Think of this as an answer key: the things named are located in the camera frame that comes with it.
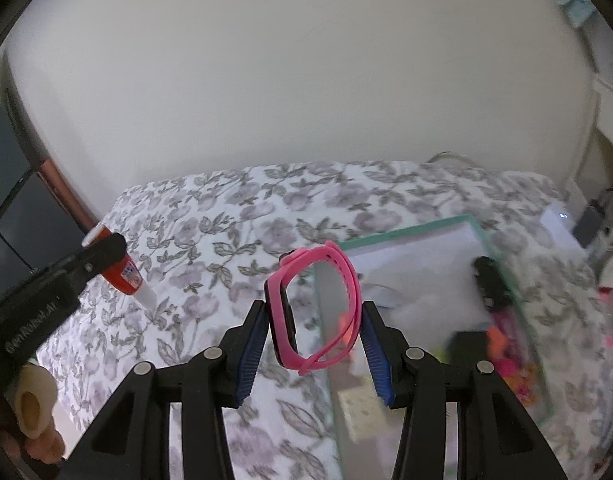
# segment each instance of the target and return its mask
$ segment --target watch face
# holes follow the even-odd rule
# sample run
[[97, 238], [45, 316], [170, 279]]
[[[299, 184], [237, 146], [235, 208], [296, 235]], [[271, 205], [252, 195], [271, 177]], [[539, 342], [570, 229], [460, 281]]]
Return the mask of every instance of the watch face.
[[[269, 309], [269, 325], [270, 325], [270, 335], [273, 339], [273, 348], [275, 350], [275, 357], [278, 360], [278, 363], [284, 366], [282, 362], [282, 356], [280, 355], [280, 350], [278, 349], [278, 338], [276, 335], [275, 323], [273, 320], [273, 315], [270, 311], [270, 294], [269, 294], [269, 283], [264, 282], [264, 296], [266, 298], [267, 308]], [[282, 298], [282, 312], [284, 314], [284, 322], [286, 324], [286, 333], [288, 335], [288, 342], [291, 345], [291, 348], [297, 353], [298, 352], [298, 342], [296, 341], [296, 322], [293, 319], [293, 310], [291, 309], [290, 304], [288, 303], [288, 298], [286, 297], [286, 290], [283, 286], [280, 285], [280, 297]]]

